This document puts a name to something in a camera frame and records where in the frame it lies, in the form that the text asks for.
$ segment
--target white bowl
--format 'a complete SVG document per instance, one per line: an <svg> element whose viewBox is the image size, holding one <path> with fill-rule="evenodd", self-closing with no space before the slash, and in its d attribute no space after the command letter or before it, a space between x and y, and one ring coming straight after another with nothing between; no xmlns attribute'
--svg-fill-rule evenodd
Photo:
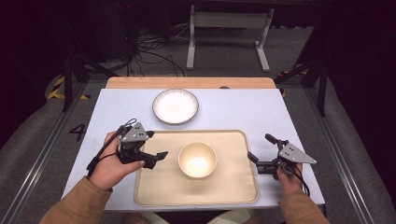
<svg viewBox="0 0 396 224"><path fill-rule="evenodd" d="M204 143L190 143L178 154L178 165L188 177L205 178L212 174L218 163L218 157L212 147Z"/></svg>

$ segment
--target white table surface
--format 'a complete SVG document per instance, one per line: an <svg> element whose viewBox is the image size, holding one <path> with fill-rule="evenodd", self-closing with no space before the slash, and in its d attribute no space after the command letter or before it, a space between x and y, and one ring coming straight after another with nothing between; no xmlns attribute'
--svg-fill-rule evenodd
<svg viewBox="0 0 396 224"><path fill-rule="evenodd" d="M241 130L247 136L249 151L260 161L271 161L277 153L277 147L265 139L266 133L282 140L289 140L304 150L279 90L188 90L198 99L199 109L194 118L182 125L168 125L155 117L152 102L162 91L164 90L101 90L88 130L67 180L64 195L88 173L87 165L102 147L106 134L116 131L129 119L142 122L146 131ZM158 212L278 206L281 198L280 183L271 175L257 175L256 170L255 174L260 192L259 199L254 203L140 206L134 201L136 173L133 173L127 175L114 188L105 210ZM316 204L325 203L318 181L311 166L307 164L304 165L304 180L311 190L311 199Z"/></svg>

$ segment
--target hand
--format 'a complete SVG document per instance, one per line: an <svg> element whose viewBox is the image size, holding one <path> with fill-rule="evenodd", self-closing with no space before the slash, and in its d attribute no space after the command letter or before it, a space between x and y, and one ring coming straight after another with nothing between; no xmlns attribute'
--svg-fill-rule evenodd
<svg viewBox="0 0 396 224"><path fill-rule="evenodd" d="M114 133L108 133L105 142L107 142L113 134ZM116 152L118 139L118 137L113 139L100 158ZM144 165L144 161L134 161L128 164L122 164L117 155L109 156L99 161L90 177L90 181L97 188L108 190L120 183L125 176L140 169Z"/></svg>
<svg viewBox="0 0 396 224"><path fill-rule="evenodd" d="M300 172L297 170L297 168L301 171L301 174L303 174L303 164L297 163L296 168L294 168L294 172L299 174ZM303 183L295 175L283 174L280 168L276 170L276 173L279 177L280 183L282 184L283 196L302 190Z"/></svg>

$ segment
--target sleeve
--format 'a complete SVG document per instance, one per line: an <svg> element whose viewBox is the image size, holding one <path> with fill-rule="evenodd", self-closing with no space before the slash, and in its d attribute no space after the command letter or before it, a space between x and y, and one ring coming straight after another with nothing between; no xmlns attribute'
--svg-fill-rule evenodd
<svg viewBox="0 0 396 224"><path fill-rule="evenodd" d="M83 177L44 215L40 224L99 223L111 192L103 191Z"/></svg>
<svg viewBox="0 0 396 224"><path fill-rule="evenodd" d="M279 204L288 224L330 223L302 191L285 196Z"/></svg>

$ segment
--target wooden tray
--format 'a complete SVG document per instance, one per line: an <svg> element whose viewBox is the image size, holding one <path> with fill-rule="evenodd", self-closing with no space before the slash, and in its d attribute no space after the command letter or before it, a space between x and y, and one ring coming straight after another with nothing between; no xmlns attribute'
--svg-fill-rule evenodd
<svg viewBox="0 0 396 224"><path fill-rule="evenodd" d="M205 179L190 179L178 166L179 151L191 142L210 145L218 155L215 171ZM259 196L248 142L241 131L159 131L142 150L169 152L153 170L139 170L134 198L142 206L253 203Z"/></svg>

